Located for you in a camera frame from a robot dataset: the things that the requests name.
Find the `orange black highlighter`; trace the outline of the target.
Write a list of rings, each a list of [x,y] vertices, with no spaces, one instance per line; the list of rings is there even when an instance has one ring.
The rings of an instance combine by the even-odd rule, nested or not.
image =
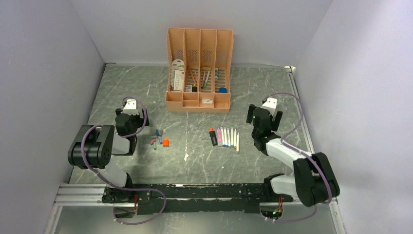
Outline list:
[[[216,137],[216,133],[215,133],[215,131],[212,127],[210,127],[210,129],[209,129],[209,136],[210,136],[212,145],[217,146],[218,145],[218,140],[217,140],[217,137]]]

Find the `pink highlighter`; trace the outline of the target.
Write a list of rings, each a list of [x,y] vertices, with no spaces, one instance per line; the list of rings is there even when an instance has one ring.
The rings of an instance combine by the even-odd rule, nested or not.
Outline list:
[[[222,137],[221,127],[217,127],[216,136],[217,136],[218,146],[223,146],[223,137]]]

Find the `white pen pink cap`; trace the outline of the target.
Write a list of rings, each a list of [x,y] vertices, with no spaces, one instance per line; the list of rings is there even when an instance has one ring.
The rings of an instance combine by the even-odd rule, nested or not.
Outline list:
[[[223,138],[224,138],[224,146],[227,147],[227,138],[226,138],[226,127],[223,128]]]

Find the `white pen green cap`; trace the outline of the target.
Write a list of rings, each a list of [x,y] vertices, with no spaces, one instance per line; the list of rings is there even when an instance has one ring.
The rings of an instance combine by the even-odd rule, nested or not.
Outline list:
[[[220,130],[221,130],[222,146],[225,147],[226,146],[225,128],[221,126]]]

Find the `white pen dark grey cap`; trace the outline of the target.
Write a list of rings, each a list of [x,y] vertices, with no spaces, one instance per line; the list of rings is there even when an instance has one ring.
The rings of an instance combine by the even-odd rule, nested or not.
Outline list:
[[[232,131],[232,145],[234,149],[237,148],[237,129]]]

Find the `white pen blue cap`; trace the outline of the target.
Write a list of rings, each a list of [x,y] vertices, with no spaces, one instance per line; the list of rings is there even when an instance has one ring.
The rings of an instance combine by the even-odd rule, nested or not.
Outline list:
[[[234,129],[231,127],[230,132],[229,132],[229,137],[230,137],[230,148],[234,147]]]

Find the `orange highlighter cap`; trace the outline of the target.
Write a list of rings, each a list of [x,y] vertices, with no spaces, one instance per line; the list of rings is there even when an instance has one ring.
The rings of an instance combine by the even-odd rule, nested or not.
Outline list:
[[[169,139],[163,139],[163,147],[169,147]]]

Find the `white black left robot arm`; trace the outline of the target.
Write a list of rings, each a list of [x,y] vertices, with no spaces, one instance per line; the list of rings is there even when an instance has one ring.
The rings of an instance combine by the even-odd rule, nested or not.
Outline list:
[[[69,164],[92,171],[109,188],[131,191],[130,175],[111,162],[111,157],[133,155],[137,134],[149,126],[145,108],[142,114],[127,114],[117,109],[114,126],[81,126],[68,150]]]

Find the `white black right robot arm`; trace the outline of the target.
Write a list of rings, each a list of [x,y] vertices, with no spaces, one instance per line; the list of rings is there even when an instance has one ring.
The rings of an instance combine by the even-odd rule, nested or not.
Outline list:
[[[246,122],[253,125],[254,146],[266,156],[276,158],[293,170],[293,176],[270,175],[264,180],[264,190],[271,195],[296,197],[306,206],[327,202],[339,196],[340,187],[326,154],[311,154],[294,148],[275,134],[282,112],[251,104]]]

